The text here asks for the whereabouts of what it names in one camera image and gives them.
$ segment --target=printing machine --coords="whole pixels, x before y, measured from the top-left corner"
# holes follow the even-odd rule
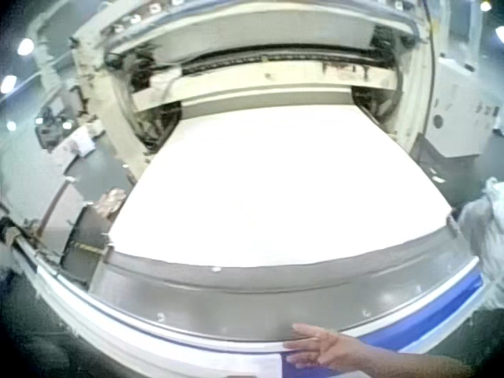
[[[152,377],[328,377],[286,363],[293,322],[424,353],[480,304],[407,154],[437,65],[423,2],[119,0],[72,43],[138,183],[88,290],[12,222],[2,239],[102,353]]]

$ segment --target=ceiling light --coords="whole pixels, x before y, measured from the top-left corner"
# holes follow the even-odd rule
[[[134,14],[132,18],[129,19],[129,22],[132,24],[138,24],[142,20],[142,17],[139,14]]]
[[[491,9],[491,4],[490,2],[482,2],[480,8],[482,12],[488,12]]]
[[[161,4],[155,2],[154,4],[149,5],[149,10],[152,14],[157,14],[161,12]]]
[[[14,132],[16,131],[16,122],[14,122],[13,120],[8,120],[7,121],[7,130],[9,130],[10,132]]]
[[[495,29],[495,32],[497,33],[497,36],[501,40],[501,42],[504,43],[504,26],[499,26]]]
[[[17,53],[21,56],[25,56],[31,54],[34,49],[35,44],[33,41],[29,38],[25,38],[21,41],[19,47],[17,47]]]
[[[4,95],[11,92],[12,89],[16,86],[17,78],[14,75],[8,75],[2,81],[2,85],[0,86],[0,92]]]

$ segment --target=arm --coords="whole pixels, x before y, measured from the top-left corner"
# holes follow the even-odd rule
[[[362,371],[372,378],[466,378],[471,369],[451,358],[401,354],[364,344],[358,339],[307,324],[294,330],[309,339],[286,342],[298,350],[287,360],[296,367],[324,366],[340,372]]]

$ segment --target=white paper sheet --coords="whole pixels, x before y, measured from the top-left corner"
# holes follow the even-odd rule
[[[181,264],[310,264],[416,239],[449,212],[355,106],[285,106],[182,121],[110,238],[121,253]]]

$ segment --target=human hand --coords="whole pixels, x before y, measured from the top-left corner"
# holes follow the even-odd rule
[[[368,346],[354,337],[330,332],[308,324],[293,324],[296,333],[308,339],[287,341],[283,346],[298,350],[287,361],[296,368],[326,367],[340,372],[362,370],[371,353]]]

